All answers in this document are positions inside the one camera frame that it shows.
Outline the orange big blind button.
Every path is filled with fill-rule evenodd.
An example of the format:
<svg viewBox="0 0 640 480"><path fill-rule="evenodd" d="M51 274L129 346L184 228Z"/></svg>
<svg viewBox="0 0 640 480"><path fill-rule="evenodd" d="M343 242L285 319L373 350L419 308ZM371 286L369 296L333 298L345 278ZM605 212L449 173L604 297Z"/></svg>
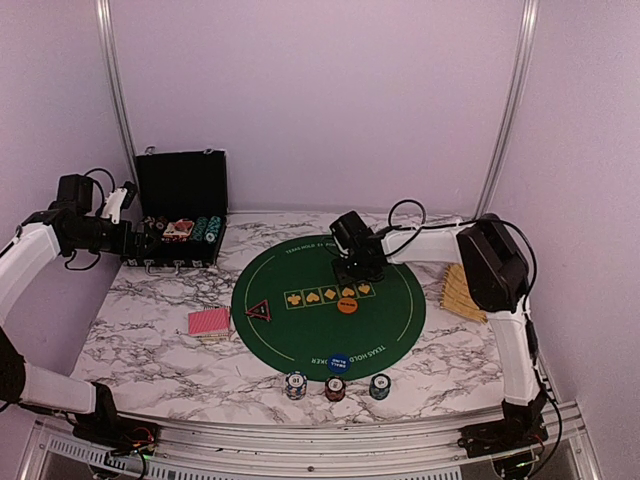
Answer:
<svg viewBox="0 0 640 480"><path fill-rule="evenodd" d="M344 297L337 302L337 308L341 313L350 315L358 310L359 304L354 298Z"/></svg>

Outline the blue small blind button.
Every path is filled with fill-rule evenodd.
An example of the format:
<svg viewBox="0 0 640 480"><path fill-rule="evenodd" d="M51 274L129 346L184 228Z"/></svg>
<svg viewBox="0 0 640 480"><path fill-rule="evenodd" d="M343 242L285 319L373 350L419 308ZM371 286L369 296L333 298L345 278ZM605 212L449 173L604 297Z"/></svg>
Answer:
<svg viewBox="0 0 640 480"><path fill-rule="evenodd" d="M332 354L327 359L327 368L336 375L343 375L351 368L350 358L342 353Z"/></svg>

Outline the blue white chip stack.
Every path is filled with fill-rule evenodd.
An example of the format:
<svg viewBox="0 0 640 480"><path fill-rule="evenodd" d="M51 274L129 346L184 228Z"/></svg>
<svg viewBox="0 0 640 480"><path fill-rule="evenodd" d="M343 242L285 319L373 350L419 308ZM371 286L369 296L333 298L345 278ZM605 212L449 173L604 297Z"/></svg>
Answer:
<svg viewBox="0 0 640 480"><path fill-rule="evenodd" d="M289 372L285 377L284 392L291 400L300 400L306 395L307 377L300 371Z"/></svg>

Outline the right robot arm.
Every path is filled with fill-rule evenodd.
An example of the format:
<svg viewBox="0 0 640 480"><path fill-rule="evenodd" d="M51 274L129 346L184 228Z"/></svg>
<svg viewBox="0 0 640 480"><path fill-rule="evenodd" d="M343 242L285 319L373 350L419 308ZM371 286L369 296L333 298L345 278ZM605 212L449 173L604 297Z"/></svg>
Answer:
<svg viewBox="0 0 640 480"><path fill-rule="evenodd" d="M497 341L508 404L539 393L535 337L526 302L534 261L493 214L444 225L368 227L355 212L328 236L294 238L259 254L231 297L236 332L251 353L311 381L378 374L416 344L426 322L416 262L459 264L472 301Z"/></svg>

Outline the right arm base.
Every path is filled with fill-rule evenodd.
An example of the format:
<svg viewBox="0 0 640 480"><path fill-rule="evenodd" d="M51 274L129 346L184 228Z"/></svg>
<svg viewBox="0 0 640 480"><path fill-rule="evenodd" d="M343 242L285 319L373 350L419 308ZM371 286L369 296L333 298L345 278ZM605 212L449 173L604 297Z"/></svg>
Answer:
<svg viewBox="0 0 640 480"><path fill-rule="evenodd" d="M462 427L457 444L469 458L529 447L549 438L542 409L547 396L540 391L526 406L502 402L503 418Z"/></svg>

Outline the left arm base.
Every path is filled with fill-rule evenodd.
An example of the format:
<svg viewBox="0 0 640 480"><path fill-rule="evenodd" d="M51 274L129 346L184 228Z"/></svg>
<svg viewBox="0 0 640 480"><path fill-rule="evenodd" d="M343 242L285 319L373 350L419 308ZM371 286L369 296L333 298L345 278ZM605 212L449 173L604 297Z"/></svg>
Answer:
<svg viewBox="0 0 640 480"><path fill-rule="evenodd" d="M89 414L75 414L73 435L115 451L122 456L156 444L160 427L153 422L122 417L115 406L110 388L93 382L96 388L95 409Z"/></svg>

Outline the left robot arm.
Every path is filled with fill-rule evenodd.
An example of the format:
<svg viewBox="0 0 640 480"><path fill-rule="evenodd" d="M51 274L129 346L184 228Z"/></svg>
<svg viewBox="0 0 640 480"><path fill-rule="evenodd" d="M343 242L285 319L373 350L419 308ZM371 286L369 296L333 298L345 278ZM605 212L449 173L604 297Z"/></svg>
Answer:
<svg viewBox="0 0 640 480"><path fill-rule="evenodd" d="M144 257L161 244L151 229L138 231L129 221L81 215L68 208L38 211L25 220L1 250L1 320L29 292L42 272L61 257L87 251ZM125 438L126 423L99 406L104 387L30 363L1 333L1 400L7 404L88 415L86 426L106 445Z"/></svg>

